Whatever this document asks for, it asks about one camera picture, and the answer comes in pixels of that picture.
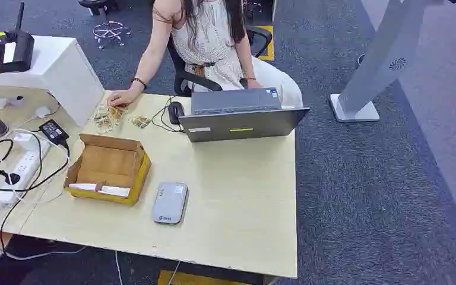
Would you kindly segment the person's right hand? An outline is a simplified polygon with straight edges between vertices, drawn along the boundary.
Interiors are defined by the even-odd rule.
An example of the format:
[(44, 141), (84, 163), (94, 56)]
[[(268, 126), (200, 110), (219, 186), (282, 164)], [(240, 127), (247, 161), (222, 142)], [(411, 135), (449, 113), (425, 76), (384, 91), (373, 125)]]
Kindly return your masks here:
[(133, 103), (136, 98), (140, 95), (139, 91), (133, 90), (119, 90), (111, 93), (107, 99), (106, 103), (108, 106), (126, 106)]

